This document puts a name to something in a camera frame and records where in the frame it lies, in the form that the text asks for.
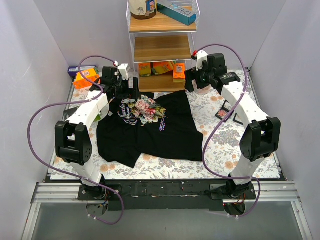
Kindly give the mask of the black floral print t-shirt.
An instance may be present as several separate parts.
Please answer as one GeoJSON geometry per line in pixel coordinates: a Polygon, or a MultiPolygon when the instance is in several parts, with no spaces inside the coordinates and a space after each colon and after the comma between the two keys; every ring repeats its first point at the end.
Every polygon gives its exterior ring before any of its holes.
{"type": "Polygon", "coordinates": [[[107,162],[134,168],[141,154],[163,159],[202,160],[203,134],[195,125],[185,91],[138,100],[116,99],[98,123],[98,154],[107,162]]]}

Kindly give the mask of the white wire wooden shelf rack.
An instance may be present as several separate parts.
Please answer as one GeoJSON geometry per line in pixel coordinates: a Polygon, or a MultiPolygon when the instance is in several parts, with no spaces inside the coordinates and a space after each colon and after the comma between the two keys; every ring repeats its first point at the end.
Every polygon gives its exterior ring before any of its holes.
{"type": "Polygon", "coordinates": [[[160,12],[150,19],[135,19],[131,16],[127,1],[126,20],[131,59],[133,70],[137,75],[139,75],[139,63],[173,61],[185,63],[187,68],[191,66],[191,55],[195,50],[195,38],[201,17],[199,4],[196,0],[170,2],[195,12],[195,22],[185,25],[160,12]]]}

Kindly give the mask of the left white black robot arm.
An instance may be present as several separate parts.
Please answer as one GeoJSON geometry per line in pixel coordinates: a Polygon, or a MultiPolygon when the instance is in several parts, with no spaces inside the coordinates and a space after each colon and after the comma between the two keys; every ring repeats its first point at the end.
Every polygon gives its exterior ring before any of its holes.
{"type": "Polygon", "coordinates": [[[127,63],[103,67],[102,77],[89,90],[89,101],[80,105],[66,121],[58,121],[55,125],[56,155],[75,169],[84,191],[95,200],[103,199],[107,190],[100,183],[104,180],[103,175],[91,160],[93,146],[89,128],[102,111],[109,110],[111,99],[136,100],[141,96],[138,78],[130,78],[129,69],[127,63]]]}

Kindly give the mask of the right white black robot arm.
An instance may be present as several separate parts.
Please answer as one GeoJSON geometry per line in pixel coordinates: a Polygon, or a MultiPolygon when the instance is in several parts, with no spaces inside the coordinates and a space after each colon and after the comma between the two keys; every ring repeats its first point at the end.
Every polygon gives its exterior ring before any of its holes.
{"type": "Polygon", "coordinates": [[[239,116],[245,128],[237,166],[225,185],[210,189],[212,195],[237,199],[250,189],[258,166],[278,150],[281,122],[277,117],[269,117],[247,95],[238,75],[227,71],[222,53],[207,54],[200,50],[193,53],[192,59],[196,66],[185,71],[185,89],[192,93],[195,88],[211,86],[231,105],[230,112],[239,116]]]}

